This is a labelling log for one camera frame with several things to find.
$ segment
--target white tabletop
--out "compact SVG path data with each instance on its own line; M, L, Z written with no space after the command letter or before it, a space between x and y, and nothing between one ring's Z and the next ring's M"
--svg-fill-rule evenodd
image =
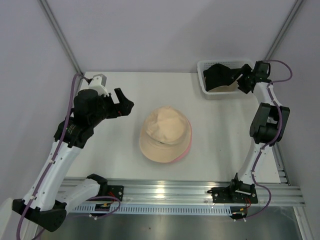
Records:
M241 168L251 138L249 128L258 109L253 94L241 99L206 100L196 73L86 72L107 76L106 87L121 88L134 102L129 116L102 121L75 159L67 177L98 174L105 178L229 182ZM83 81L81 88L87 87ZM154 109L171 105L192 126L188 155L175 163L148 160L139 148L145 118ZM280 183L272 152L264 159L257 181Z

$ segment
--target hat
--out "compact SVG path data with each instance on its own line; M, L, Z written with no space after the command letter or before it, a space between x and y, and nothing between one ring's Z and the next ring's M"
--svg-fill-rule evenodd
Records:
M171 106L163 106L145 119L139 145L148 159L171 163L187 155L191 142L192 128L186 116Z

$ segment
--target gray wall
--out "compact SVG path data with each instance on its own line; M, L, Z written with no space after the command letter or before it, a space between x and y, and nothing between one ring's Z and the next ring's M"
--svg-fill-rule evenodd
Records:
M307 0L275 59L286 61L293 79L274 86L291 113L280 142L285 166L294 185L301 186L315 239L320 239L320 1ZM274 66L273 79L288 76L285 67Z
M196 72L262 59L295 0L48 0L83 71Z
M21 198L67 111L74 70L36 0L0 3L0 204ZM13 240L12 214L3 239Z

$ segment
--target black cloth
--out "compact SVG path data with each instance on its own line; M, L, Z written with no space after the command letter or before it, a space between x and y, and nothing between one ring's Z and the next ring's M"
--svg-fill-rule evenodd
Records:
M205 90L208 92L221 86L230 86L235 82L232 76L235 75L240 68L230 69L229 67L217 63L207 70L203 71L205 79Z

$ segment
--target white container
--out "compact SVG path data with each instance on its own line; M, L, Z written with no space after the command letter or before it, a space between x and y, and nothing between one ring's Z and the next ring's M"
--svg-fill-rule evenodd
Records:
M197 71L200 81L200 86L203 95L208 100L219 100L219 99L230 99L230 98L241 98L246 94L235 88L235 90L228 91L228 87L223 87L223 91L208 92L206 91L206 81L204 77L204 70L207 70L214 64L222 64L231 69L239 69L243 65L248 64L251 68L254 68L254 63L247 58L230 58L230 59L216 59L216 60L203 60L197 63Z

